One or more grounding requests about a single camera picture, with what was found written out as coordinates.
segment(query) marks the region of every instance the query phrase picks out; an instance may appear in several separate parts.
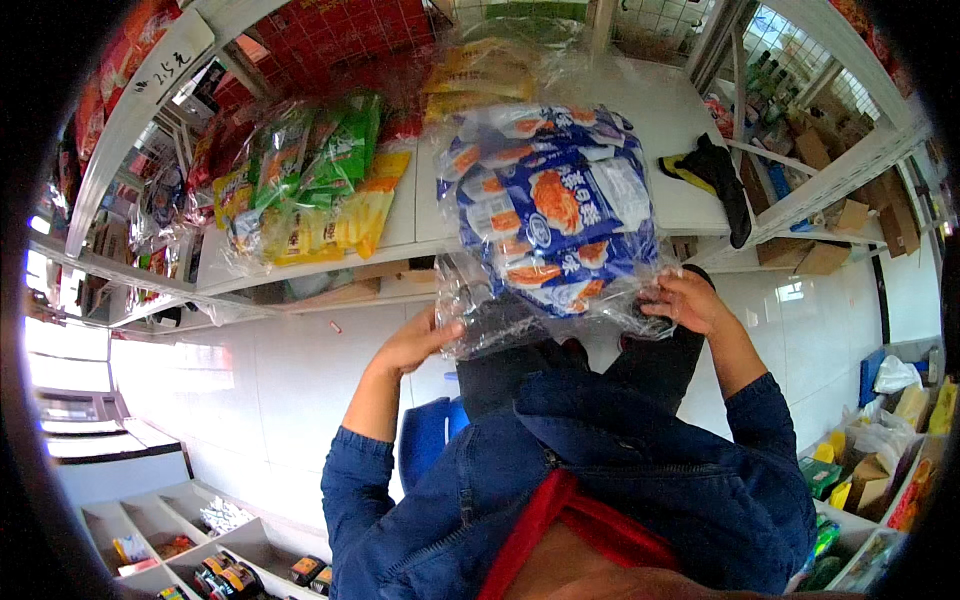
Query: human hand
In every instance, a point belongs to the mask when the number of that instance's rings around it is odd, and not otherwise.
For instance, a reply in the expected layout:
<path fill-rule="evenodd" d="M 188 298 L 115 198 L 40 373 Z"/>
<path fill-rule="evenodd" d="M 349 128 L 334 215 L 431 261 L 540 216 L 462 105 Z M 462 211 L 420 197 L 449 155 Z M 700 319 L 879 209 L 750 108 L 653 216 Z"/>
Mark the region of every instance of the human hand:
<path fill-rule="evenodd" d="M 371 365 L 398 375 L 415 371 L 427 356 L 447 342 L 461 337 L 466 331 L 467 328 L 460 322 L 438 329 L 431 304 L 384 343 Z"/>
<path fill-rule="evenodd" d="M 640 306 L 644 315 L 669 317 L 690 331 L 709 336 L 717 320 L 730 312 L 707 280 L 692 271 L 667 269 L 654 283 L 657 291 L 640 295 L 651 300 Z"/>

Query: red shirt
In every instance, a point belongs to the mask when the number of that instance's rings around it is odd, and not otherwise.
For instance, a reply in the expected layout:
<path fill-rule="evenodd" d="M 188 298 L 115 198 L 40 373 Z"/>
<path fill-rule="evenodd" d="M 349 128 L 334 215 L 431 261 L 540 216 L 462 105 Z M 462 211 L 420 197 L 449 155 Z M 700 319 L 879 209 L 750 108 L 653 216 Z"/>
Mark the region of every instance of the red shirt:
<path fill-rule="evenodd" d="M 573 473 L 557 468 L 534 491 L 514 531 L 497 553 L 477 600 L 503 597 L 555 520 L 615 564 L 680 570 L 665 540 L 603 502 L 584 495 Z"/>

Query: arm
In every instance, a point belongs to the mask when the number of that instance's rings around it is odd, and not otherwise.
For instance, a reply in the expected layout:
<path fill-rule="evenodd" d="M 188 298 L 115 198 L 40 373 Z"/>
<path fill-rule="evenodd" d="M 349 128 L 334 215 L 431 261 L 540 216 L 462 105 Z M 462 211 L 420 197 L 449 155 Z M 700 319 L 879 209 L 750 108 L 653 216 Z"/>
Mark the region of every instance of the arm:
<path fill-rule="evenodd" d="M 656 303 L 642 310 L 707 337 L 733 440 L 795 461 L 796 435 L 786 400 L 740 321 L 695 273 L 664 272 L 657 284 L 662 291 L 653 298 Z"/>
<path fill-rule="evenodd" d="M 394 507 L 387 487 L 394 469 L 400 378 L 464 332 L 462 324 L 434 327 L 429 306 L 387 340 L 360 378 L 330 445 L 321 489 L 334 557 Z"/>

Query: black pants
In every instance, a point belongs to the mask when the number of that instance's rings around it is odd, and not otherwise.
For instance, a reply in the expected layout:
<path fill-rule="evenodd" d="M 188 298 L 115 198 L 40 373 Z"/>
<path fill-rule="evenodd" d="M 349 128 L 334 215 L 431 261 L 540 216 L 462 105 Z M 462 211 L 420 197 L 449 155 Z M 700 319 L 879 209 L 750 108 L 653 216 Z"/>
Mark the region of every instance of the black pants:
<path fill-rule="evenodd" d="M 684 268 L 713 285 L 700 267 L 684 265 Z M 676 415 L 697 368 L 704 336 L 677 325 L 672 337 L 656 342 L 627 340 L 624 346 L 624 351 L 603 376 L 642 391 L 645 396 L 662 402 L 671 415 Z M 477 420 L 491 410 L 510 406 L 529 373 L 552 369 L 588 369 L 588 366 L 552 339 L 457 363 L 467 415 Z"/>

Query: price tag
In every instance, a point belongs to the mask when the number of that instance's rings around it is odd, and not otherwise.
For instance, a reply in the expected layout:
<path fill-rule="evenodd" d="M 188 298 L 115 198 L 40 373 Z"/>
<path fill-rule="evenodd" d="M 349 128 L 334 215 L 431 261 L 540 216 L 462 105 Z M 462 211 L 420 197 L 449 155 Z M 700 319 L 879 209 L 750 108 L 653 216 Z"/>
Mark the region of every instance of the price tag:
<path fill-rule="evenodd" d="M 127 84 L 136 102 L 159 105 L 183 73 L 196 69 L 214 35 L 196 9 L 187 9 L 160 38 Z"/>

